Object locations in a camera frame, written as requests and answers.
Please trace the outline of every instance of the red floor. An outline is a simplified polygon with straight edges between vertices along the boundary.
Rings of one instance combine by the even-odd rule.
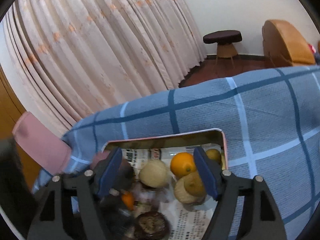
[[[232,77],[247,71],[264,69],[271,67],[268,61],[234,59],[235,67],[233,67],[230,59],[219,59],[217,65],[213,59],[206,59],[200,67],[196,67],[191,75],[180,83],[180,87],[188,87],[199,84],[201,82],[215,79]]]

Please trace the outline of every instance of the stool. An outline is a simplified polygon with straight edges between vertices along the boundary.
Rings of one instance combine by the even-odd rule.
[[[216,64],[218,62],[218,57],[231,58],[233,67],[235,67],[235,65],[232,57],[238,55],[238,52],[232,43],[240,41],[242,41],[241,32],[233,30],[209,33],[203,37],[203,42],[205,44],[218,43]]]

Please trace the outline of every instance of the curtain fold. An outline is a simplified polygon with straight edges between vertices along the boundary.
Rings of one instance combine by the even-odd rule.
[[[61,134],[176,88],[205,57],[184,0],[16,0],[4,23],[15,71]]]

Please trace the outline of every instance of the dark brown stool cushion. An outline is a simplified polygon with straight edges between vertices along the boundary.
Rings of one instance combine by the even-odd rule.
[[[209,33],[203,37],[203,42],[205,44],[212,44],[217,42],[220,45],[224,45],[239,41],[242,41],[241,32],[233,30]]]

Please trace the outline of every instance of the blue plaid blanket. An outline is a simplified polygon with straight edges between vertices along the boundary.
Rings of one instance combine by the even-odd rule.
[[[110,140],[221,128],[230,170],[262,175],[288,240],[302,231],[320,197],[320,68],[257,70],[164,91],[79,121],[62,140],[72,148],[65,172],[82,171]],[[34,190],[51,175],[40,172]],[[242,212],[239,198],[230,238]]]

